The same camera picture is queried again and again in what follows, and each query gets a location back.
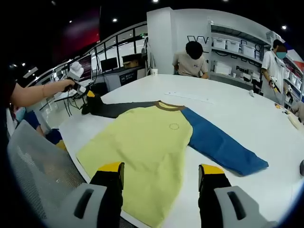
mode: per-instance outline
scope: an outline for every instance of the shirt logo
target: shirt logo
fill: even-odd
[[[169,127],[170,127],[170,129],[172,129],[172,130],[178,130],[179,128],[180,128],[180,126],[177,124],[177,123],[171,123],[170,125],[169,125]]]

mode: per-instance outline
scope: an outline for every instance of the cup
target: cup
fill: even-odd
[[[151,69],[152,75],[157,76],[158,75],[158,69]]]

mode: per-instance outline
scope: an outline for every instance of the yellow object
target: yellow object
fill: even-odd
[[[216,166],[201,164],[204,169],[204,174],[221,174],[224,171]]]
[[[65,145],[65,143],[63,142],[63,140],[60,140],[60,141],[56,144],[56,146],[59,147],[60,149],[64,150],[64,151],[67,151],[66,145]]]
[[[183,182],[192,126],[182,108],[159,102],[131,109],[77,154],[90,177],[105,164],[124,162],[123,210],[151,227],[162,224]]]
[[[114,162],[108,165],[104,165],[103,167],[100,167],[98,171],[105,171],[105,172],[118,172],[118,168],[121,162]]]
[[[95,97],[95,94],[91,90],[89,90],[89,92],[87,93],[87,96],[88,97]]]
[[[289,121],[292,123],[292,125],[299,130],[302,127],[302,124],[300,121],[296,118],[295,115],[288,115]]]

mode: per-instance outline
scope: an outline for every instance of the man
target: man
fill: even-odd
[[[273,44],[273,49],[264,54],[263,64],[262,64],[262,73],[263,84],[262,84],[262,93],[268,99],[271,99],[277,103],[284,102],[284,62],[283,58],[287,54],[287,49],[284,44],[276,39]],[[272,79],[275,77],[277,81],[275,85],[278,87],[279,92],[275,92],[272,86],[272,83],[275,81]]]
[[[186,51],[175,53],[173,66],[178,75],[200,77],[202,72],[201,78],[208,79],[208,67],[199,42],[190,41],[186,45]]]

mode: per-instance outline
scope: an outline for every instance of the face mask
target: face mask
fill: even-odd
[[[280,58],[280,59],[283,59],[283,58],[285,58],[286,54],[287,54],[286,52],[277,52],[276,56],[278,56],[278,58]]]
[[[24,117],[24,114],[25,114],[25,108],[20,108],[16,111],[15,115],[16,115],[16,120],[18,122],[21,122],[23,120],[23,117]]]

